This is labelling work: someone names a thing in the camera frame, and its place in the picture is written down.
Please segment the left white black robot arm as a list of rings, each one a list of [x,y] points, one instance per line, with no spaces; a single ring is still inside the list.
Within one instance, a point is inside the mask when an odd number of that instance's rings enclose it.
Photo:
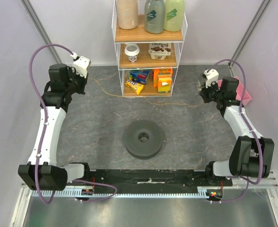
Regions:
[[[88,61],[84,65],[55,64],[49,68],[49,82],[44,88],[40,125],[37,139],[25,165],[19,165],[18,175],[33,191],[62,191],[75,180],[86,186],[91,181],[88,164],[71,163],[58,167],[56,152],[60,130],[66,117],[72,95],[83,95],[88,79]]]

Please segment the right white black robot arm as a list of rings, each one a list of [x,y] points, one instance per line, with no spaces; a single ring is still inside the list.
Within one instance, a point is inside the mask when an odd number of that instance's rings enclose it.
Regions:
[[[222,117],[229,123],[237,139],[233,151],[226,161],[213,161],[204,174],[205,183],[215,186],[221,176],[256,178],[260,181],[270,173],[274,151],[272,139],[263,137],[248,119],[244,106],[236,99],[239,81],[224,77],[221,85],[217,76],[202,74],[198,80],[199,94],[204,103],[215,102]]]

